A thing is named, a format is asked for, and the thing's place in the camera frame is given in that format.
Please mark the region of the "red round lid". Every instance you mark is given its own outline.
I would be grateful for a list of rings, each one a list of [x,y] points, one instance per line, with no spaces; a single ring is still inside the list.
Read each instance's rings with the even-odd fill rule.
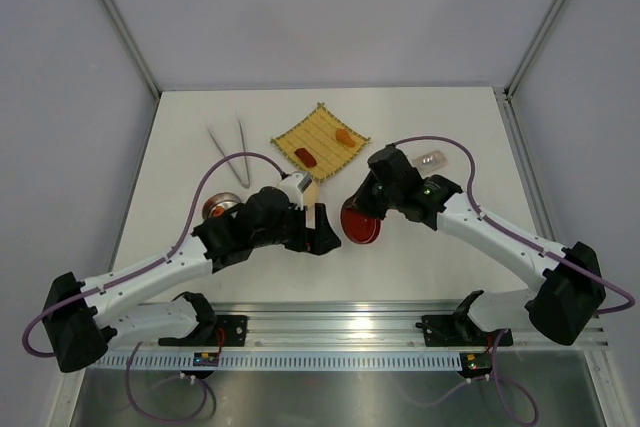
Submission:
[[[373,243],[381,231],[381,220],[360,213],[352,198],[342,204],[340,223],[345,236],[359,245]]]

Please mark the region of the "beige steel lunch container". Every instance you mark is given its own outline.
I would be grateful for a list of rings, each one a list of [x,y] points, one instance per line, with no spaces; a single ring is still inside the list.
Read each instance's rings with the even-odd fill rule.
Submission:
[[[299,209],[303,210],[306,217],[306,226],[308,228],[314,228],[314,204],[318,202],[319,198],[319,187],[312,179],[312,184],[310,188],[305,192],[305,208]]]

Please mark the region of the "dark red meat slice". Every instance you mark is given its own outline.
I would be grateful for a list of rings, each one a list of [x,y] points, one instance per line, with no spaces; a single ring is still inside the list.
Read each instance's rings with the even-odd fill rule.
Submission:
[[[307,168],[311,169],[317,166],[317,160],[311,152],[306,148],[300,147],[294,151],[294,155],[300,160],[300,162]]]

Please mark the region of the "orange spotted food piece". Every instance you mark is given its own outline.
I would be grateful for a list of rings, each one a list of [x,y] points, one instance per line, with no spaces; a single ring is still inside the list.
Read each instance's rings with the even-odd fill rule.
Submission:
[[[219,216],[223,215],[223,214],[224,214],[224,212],[225,212],[225,209],[224,209],[223,207],[221,207],[221,206],[216,206],[216,207],[212,210],[212,212],[211,212],[211,216],[212,216],[212,217],[219,217]]]

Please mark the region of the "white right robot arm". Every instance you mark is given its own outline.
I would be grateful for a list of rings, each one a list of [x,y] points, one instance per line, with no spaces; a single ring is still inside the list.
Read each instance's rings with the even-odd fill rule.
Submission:
[[[604,302],[599,262],[590,246],[577,242],[566,247],[492,218],[469,188],[441,175],[422,177],[393,144],[374,153],[368,168],[349,200],[355,212],[383,220],[388,211],[397,211],[410,222],[465,242],[525,284],[523,290],[469,294],[453,321],[463,342],[531,326],[552,342],[569,346]]]

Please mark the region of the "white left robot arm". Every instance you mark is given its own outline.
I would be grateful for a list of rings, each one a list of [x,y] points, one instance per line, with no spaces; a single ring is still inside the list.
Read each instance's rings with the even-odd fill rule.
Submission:
[[[240,264],[263,247],[322,256],[341,245],[326,207],[308,207],[279,187],[264,187],[221,212],[187,227],[176,245],[147,263],[79,280],[67,272],[49,288],[41,323],[59,370],[91,366],[110,348],[138,342],[205,346],[217,340],[217,315],[206,297],[187,292],[176,300],[149,299],[179,284]]]

